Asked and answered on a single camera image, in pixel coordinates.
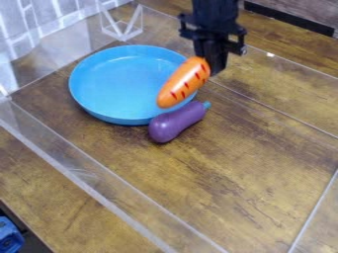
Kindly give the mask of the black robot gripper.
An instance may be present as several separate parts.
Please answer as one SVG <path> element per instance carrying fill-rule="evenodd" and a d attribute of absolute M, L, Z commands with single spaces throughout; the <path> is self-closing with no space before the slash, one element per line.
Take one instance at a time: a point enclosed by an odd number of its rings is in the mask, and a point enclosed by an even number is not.
<path fill-rule="evenodd" d="M 180 13 L 179 35 L 192 40 L 195 55 L 207 59 L 211 75 L 227 67 L 228 52 L 246 53 L 246 29 L 236 23 L 239 0 L 191 0 L 192 12 Z"/>

